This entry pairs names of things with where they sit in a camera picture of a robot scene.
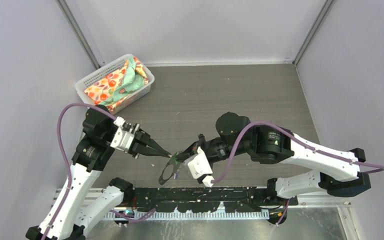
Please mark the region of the metal keyring holder plate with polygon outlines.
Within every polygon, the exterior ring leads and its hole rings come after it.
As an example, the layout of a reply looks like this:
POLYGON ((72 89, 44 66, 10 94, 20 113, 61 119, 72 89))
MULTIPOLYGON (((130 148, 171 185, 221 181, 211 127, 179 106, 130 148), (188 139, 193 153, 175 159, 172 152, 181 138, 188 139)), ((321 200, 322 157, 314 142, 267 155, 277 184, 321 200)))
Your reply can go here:
POLYGON ((174 177, 174 174, 179 171, 179 169, 183 166, 184 162, 176 164, 175 159, 177 153, 174 153, 168 160, 168 162, 165 164, 164 169, 162 170, 159 178, 158 183, 160 186, 163 186, 168 180, 174 177))

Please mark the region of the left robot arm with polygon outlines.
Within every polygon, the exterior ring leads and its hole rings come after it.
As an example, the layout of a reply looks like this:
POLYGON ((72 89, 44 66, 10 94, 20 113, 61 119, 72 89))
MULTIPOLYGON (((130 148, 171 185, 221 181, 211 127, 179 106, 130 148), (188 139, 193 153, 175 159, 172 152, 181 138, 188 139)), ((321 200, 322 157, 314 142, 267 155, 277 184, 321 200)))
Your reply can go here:
POLYGON ((45 219, 27 230, 25 236, 29 240, 84 240, 116 206, 128 207, 133 202, 133 185, 116 177, 100 196, 84 206, 87 194, 114 151, 133 158, 171 156, 139 124, 127 123, 102 105, 88 104, 86 107, 82 123, 84 136, 73 157, 68 159, 64 147, 60 146, 67 170, 66 181, 45 219))

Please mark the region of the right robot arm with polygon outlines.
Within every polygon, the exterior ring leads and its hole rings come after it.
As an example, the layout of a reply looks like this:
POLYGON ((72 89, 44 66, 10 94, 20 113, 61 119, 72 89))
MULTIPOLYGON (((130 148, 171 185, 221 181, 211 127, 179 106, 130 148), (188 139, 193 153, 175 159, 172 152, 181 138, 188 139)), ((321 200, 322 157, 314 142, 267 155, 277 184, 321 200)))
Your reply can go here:
POLYGON ((174 157, 183 163, 190 176, 212 187, 213 164, 247 154, 253 162, 264 165, 292 164, 308 172, 292 177, 275 177, 267 181, 265 198, 271 205, 297 195, 326 192, 334 197, 355 197, 371 188, 370 176, 362 172, 365 162, 361 148, 339 151, 308 141, 289 129, 272 123, 251 122, 233 112, 221 115, 215 128, 218 137, 198 140, 174 157))

